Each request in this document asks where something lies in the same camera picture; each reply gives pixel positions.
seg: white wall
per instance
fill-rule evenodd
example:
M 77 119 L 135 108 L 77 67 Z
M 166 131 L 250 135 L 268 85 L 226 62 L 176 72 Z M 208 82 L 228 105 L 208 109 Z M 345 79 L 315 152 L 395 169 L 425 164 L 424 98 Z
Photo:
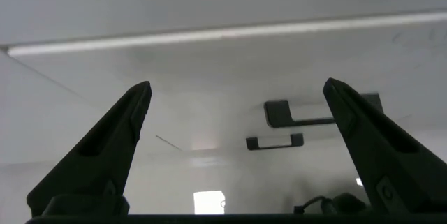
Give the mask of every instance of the white wall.
M 0 52 L 0 164 L 57 160 L 101 116 L 77 94 Z

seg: window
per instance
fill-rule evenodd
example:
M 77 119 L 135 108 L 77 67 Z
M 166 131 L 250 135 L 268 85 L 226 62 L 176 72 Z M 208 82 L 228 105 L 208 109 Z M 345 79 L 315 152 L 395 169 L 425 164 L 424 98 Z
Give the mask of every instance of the window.
M 194 193 L 195 214 L 224 214 L 225 195 L 222 191 L 203 191 Z

